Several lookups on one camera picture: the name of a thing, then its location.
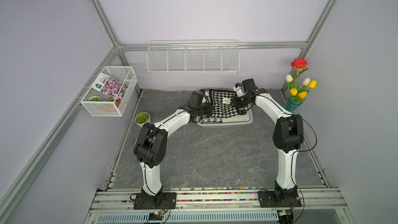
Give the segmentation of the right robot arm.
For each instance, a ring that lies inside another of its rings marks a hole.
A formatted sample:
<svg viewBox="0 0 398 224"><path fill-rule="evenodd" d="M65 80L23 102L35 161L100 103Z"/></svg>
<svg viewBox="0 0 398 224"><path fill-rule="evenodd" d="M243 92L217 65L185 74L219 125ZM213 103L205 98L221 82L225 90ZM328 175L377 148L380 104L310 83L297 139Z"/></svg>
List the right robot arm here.
<svg viewBox="0 0 398 224"><path fill-rule="evenodd" d="M278 174L275 181L274 199L278 202L298 197L295 172L297 154L304 142L303 119L284 109L263 88L258 88L254 79L237 83L231 104L242 110L258 106L275 123L273 143L278 149Z"/></svg>

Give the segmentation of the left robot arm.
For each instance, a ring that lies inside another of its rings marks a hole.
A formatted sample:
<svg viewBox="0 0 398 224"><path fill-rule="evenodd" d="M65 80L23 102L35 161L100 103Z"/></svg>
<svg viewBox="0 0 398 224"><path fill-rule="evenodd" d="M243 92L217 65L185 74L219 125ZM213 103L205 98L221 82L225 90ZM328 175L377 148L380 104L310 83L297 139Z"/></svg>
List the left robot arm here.
<svg viewBox="0 0 398 224"><path fill-rule="evenodd" d="M204 90L194 91L189 101L164 120L145 123L134 145L134 154L143 172L142 195L146 200L162 200L163 185L160 164L165 158L167 139L179 128L194 122L197 117L211 114L211 103Z"/></svg>

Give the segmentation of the houndstooth scarf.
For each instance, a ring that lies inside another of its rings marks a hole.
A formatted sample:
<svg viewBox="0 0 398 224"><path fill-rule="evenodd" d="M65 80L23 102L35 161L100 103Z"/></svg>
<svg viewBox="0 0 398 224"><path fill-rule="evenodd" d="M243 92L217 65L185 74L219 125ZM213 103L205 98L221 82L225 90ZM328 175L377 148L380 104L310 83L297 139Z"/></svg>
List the houndstooth scarf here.
<svg viewBox="0 0 398 224"><path fill-rule="evenodd" d="M238 108L232 105L233 98L237 96L234 91L209 89L211 101L211 115L215 118L230 118L239 115Z"/></svg>

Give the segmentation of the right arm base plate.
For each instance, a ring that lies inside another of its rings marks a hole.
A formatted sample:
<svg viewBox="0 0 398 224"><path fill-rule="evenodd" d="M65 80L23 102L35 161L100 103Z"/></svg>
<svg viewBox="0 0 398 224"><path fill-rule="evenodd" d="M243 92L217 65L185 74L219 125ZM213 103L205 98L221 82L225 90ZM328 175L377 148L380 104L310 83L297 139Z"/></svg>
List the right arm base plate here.
<svg viewBox="0 0 398 224"><path fill-rule="evenodd" d="M296 208L301 207L302 202L296 191L258 191L258 198L261 208Z"/></svg>

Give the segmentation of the black white patterned scarf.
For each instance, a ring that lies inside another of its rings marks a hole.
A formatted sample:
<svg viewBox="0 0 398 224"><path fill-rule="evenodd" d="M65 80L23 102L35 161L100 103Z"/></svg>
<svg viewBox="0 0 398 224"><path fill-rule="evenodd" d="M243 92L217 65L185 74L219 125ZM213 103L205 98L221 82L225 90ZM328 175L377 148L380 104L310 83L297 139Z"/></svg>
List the black white patterned scarf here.
<svg viewBox="0 0 398 224"><path fill-rule="evenodd" d="M200 123L236 123L236 122L248 122L250 120L250 113L247 112L244 115L235 115L232 117L213 117L213 116L200 116Z"/></svg>

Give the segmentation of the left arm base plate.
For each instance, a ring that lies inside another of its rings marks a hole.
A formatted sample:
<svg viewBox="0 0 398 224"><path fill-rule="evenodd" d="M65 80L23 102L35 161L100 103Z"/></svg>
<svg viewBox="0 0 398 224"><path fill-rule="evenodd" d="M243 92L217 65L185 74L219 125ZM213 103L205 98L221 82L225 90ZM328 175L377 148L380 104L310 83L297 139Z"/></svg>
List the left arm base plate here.
<svg viewBox="0 0 398 224"><path fill-rule="evenodd" d="M135 210L147 209L175 209L177 203L177 194L166 192L160 195L151 196L145 192L136 194L134 200Z"/></svg>

